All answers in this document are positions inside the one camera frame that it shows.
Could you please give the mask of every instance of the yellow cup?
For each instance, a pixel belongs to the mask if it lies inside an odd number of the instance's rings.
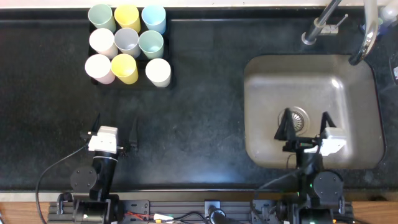
[[[136,61],[131,55],[117,55],[112,59],[111,70],[125,84],[133,84],[138,79]]]
[[[139,13],[135,5],[121,5],[116,8],[114,18],[122,28],[132,28],[137,33],[141,30]]]

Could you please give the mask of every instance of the white wall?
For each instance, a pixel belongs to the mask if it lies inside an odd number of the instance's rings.
[[[390,0],[377,0],[385,6]],[[0,0],[0,8],[69,8],[91,7],[105,3],[116,7],[133,3],[137,7],[160,4],[165,7],[231,7],[231,6],[326,6],[330,0]],[[343,0],[340,6],[362,6],[363,0]]]

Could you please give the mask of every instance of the faucet handle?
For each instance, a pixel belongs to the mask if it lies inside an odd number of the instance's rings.
[[[345,14],[344,17],[336,24],[336,25],[326,25],[320,32],[319,35],[336,35],[338,33],[338,27],[347,19],[348,14]]]

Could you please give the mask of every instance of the white cup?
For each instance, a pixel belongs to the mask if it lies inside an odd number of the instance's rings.
[[[94,30],[89,39],[90,46],[99,54],[107,56],[109,59],[118,54],[118,48],[114,44],[113,33],[105,28]]]
[[[112,9],[108,5],[98,4],[93,6],[88,11],[88,19],[98,29],[105,28],[112,32],[116,30]]]
[[[149,30],[164,34],[166,31],[166,10],[162,6],[147,6],[142,10],[141,16]]]
[[[149,59],[163,57],[164,41],[160,33],[153,30],[145,31],[139,37],[138,44]]]
[[[157,87],[167,87],[170,84],[172,69],[170,64],[162,58],[151,60],[145,68],[145,73]]]
[[[111,70],[111,61],[105,55],[89,57],[85,65],[86,73],[102,84],[110,84],[115,79]]]
[[[132,28],[119,29],[114,35],[114,44],[124,54],[137,58],[141,54],[138,46],[138,34]]]

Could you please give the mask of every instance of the sink drain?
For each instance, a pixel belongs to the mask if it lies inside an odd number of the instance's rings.
[[[310,118],[308,117],[308,114],[298,106],[293,106],[289,109],[292,112],[294,131],[297,135],[303,134],[310,125]],[[285,110],[279,113],[278,125],[280,125],[284,113]]]

